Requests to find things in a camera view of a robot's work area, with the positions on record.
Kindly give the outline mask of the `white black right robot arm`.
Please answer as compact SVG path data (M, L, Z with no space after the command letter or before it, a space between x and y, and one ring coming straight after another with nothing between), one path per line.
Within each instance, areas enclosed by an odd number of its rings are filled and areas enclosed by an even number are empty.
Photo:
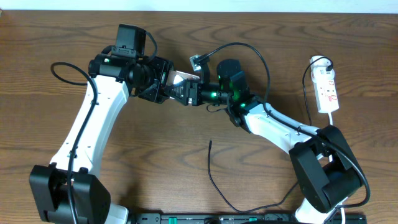
M210 82L205 62L196 57L192 62L202 76L170 70L164 79L165 93L183 105L226 105L235 126L286 152L304 196L294 213L298 222L326 223L335 212L347 208L345 200L361 187L366 189L366 196L356 206L369 201L369 183L337 127L307 126L262 102L250 93L238 60L227 59L218 64L217 83Z

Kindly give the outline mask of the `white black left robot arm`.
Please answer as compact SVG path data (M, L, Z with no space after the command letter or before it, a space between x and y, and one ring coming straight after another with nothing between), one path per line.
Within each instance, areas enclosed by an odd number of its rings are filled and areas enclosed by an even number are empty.
M130 97L163 103L172 62L144 52L150 32L121 24L116 42L84 72L86 93L64 143L47 166L33 167L29 183L39 217L49 223L127 223L129 210L111 201L100 182L110 132Z

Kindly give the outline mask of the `Galaxy S25 Ultra smartphone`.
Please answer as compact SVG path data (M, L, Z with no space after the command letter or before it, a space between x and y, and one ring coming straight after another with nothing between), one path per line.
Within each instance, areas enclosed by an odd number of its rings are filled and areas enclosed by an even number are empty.
M170 70L167 81L166 81L166 86L172 86L175 84L178 84L182 81L188 81L188 80L199 80L200 77L197 75L192 75L190 73L185 73L177 70Z

